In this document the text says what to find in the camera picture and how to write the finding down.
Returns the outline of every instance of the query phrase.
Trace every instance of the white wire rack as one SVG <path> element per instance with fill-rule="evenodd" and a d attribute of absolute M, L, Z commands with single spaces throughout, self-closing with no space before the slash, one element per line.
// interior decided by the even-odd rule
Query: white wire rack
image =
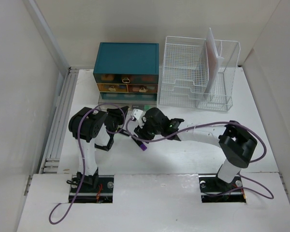
<path fill-rule="evenodd" d="M 240 45 L 236 41 L 215 42 L 224 61 L 213 87 L 204 93 L 208 84 L 205 39 L 166 37 L 159 104 L 219 111 L 231 108 Z"/>

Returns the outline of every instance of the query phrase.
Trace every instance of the white table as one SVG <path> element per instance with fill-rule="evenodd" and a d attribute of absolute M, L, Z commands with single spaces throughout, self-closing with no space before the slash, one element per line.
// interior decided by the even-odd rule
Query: white table
<path fill-rule="evenodd" d="M 83 107 L 95 107 L 99 91 L 93 70 L 80 70 L 70 117 Z M 254 103 L 243 69 L 236 70 L 232 93 L 233 107 L 227 112 L 211 112 L 185 108 L 158 106 L 169 118 L 183 118 L 192 123 L 236 120 L 254 130 L 267 145 L 266 157 L 251 164 L 243 172 L 278 172 L 257 107 Z M 143 152 L 131 138 L 117 134 L 110 151 L 96 151 L 96 162 L 102 175 L 114 174 L 184 174 L 216 173 L 225 156 L 218 147 L 196 143 L 162 141 L 147 145 Z M 258 144 L 253 159 L 263 152 Z M 75 174 L 78 168 L 78 148 L 72 133 L 66 129 L 58 173 Z"/>
<path fill-rule="evenodd" d="M 70 117 L 84 106 L 94 107 L 99 92 L 92 70 L 78 75 Z M 143 152 L 130 138 L 115 136 L 109 152 L 97 151 L 100 174 L 115 174 L 112 204 L 75 204 L 65 220 L 56 226 L 48 215 L 57 203 L 67 203 L 67 179 L 78 167 L 75 139 L 67 130 L 58 168 L 59 174 L 36 174 L 18 227 L 27 231 L 104 232 L 290 232 L 290 205 L 256 105 L 242 69 L 233 85 L 233 107 L 227 113 L 172 107 L 159 108 L 169 118 L 195 123 L 236 120 L 254 130 L 266 143 L 266 157 L 251 164 L 244 175 L 265 184 L 274 200 L 245 191 L 247 203 L 202 203 L 198 174 L 216 173 L 225 160 L 222 151 L 196 142 L 163 141 L 148 144 Z M 262 153 L 257 146 L 253 159 Z M 252 182 L 245 187 L 266 194 Z M 53 221 L 60 219 L 68 204 L 57 208 Z"/>

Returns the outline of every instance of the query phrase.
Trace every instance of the wire mesh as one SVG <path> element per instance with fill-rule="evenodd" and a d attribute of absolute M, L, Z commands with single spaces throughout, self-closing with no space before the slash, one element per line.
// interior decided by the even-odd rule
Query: wire mesh
<path fill-rule="evenodd" d="M 232 107 L 232 86 L 240 45 L 215 40 L 224 61 L 208 93 L 208 64 L 204 39 L 166 38 L 159 103 L 187 108 L 228 111 Z"/>

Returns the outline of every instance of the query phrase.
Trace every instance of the small drawer cabinet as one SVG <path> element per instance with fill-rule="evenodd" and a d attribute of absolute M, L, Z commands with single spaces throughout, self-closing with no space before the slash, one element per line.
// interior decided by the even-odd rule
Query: small drawer cabinet
<path fill-rule="evenodd" d="M 159 44 L 100 43 L 93 75 L 101 93 L 113 92 L 101 94 L 103 99 L 128 100 L 131 97 L 138 101 L 156 100 Z"/>

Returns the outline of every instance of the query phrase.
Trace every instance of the gray wall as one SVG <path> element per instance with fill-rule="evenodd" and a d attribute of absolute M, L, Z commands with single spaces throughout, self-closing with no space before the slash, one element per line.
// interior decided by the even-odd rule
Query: gray wall
<path fill-rule="evenodd" d="M 281 0 L 243 68 L 290 200 L 290 0 Z"/>
<path fill-rule="evenodd" d="M 0 232 L 18 224 L 58 74 L 22 0 L 0 0 Z"/>
<path fill-rule="evenodd" d="M 100 42 L 155 42 L 165 37 L 241 43 L 242 64 L 280 0 L 36 0 L 72 66 L 93 67 Z"/>

